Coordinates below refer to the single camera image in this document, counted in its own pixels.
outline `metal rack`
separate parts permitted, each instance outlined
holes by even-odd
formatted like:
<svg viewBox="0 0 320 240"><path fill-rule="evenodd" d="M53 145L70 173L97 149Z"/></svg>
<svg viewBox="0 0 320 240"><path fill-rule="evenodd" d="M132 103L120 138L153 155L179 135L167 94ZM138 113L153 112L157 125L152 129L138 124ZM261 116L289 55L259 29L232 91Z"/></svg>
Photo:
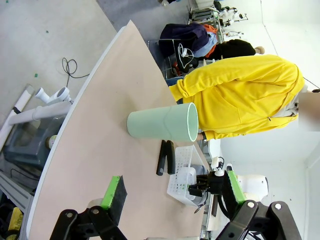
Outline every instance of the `metal rack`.
<svg viewBox="0 0 320 240"><path fill-rule="evenodd" d="M190 23L198 24L208 24L213 26L215 29L218 29L217 40L219 44L222 44L224 40L224 30L220 24L219 13L214 8L205 8L205 9L190 9L189 12L189 21Z"/></svg>

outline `yellow object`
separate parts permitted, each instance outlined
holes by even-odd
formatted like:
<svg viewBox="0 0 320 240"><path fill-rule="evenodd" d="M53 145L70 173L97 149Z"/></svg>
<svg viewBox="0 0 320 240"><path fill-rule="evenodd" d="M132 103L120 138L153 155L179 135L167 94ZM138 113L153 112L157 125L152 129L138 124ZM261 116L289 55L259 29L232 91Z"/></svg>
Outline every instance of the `yellow object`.
<svg viewBox="0 0 320 240"><path fill-rule="evenodd" d="M15 207L12 211L12 216L10 219L8 230L19 231L19 229L21 228L21 225L22 225L23 217L24 216L23 216L22 212L20 211L20 209L18 207ZM16 235L11 235L11 236L8 236L6 238L6 240L14 240L15 238L16 238Z"/></svg>
<svg viewBox="0 0 320 240"><path fill-rule="evenodd" d="M227 58L200 67L170 86L174 99L193 102L206 138L283 128L297 116L273 117L303 88L298 67L278 56Z"/></svg>

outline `plastic cup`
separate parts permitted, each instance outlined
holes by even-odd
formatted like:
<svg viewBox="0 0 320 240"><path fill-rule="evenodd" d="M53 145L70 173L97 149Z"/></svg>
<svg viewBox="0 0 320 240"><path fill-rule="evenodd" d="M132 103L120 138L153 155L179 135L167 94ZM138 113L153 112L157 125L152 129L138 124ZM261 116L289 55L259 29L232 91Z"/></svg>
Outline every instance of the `plastic cup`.
<svg viewBox="0 0 320 240"><path fill-rule="evenodd" d="M135 138L194 142L198 135L198 113L193 102L131 112L126 126Z"/></svg>

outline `white pvc pipe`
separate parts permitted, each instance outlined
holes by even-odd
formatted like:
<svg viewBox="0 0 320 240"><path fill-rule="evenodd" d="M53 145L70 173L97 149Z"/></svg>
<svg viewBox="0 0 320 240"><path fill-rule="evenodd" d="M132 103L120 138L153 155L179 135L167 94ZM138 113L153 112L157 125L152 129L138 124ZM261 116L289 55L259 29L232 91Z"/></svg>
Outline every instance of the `white pvc pipe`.
<svg viewBox="0 0 320 240"><path fill-rule="evenodd" d="M58 102L49 106L38 106L34 109L12 116L9 119L9 124L21 124L66 115L69 112L70 107L71 103L68 101Z"/></svg>
<svg viewBox="0 0 320 240"><path fill-rule="evenodd" d="M34 88L31 85L27 85L25 90L23 91L22 95L14 105L20 112L25 108L28 101L30 100L32 94L34 94ZM12 125L9 124L9 120L11 117L17 115L14 110L11 110L8 118L5 120L1 130L0 130L0 151L3 148L10 132L12 129Z"/></svg>

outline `white plastic basket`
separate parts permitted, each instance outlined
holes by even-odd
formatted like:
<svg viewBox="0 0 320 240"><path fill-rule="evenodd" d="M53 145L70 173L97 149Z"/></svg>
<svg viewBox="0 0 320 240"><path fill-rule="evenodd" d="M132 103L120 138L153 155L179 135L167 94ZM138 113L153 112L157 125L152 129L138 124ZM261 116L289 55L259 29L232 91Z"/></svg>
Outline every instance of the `white plastic basket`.
<svg viewBox="0 0 320 240"><path fill-rule="evenodd" d="M170 176L167 193L181 203L197 207L190 195L189 185L196 183L196 170L191 165L204 166L194 145L182 146L175 149L175 174Z"/></svg>

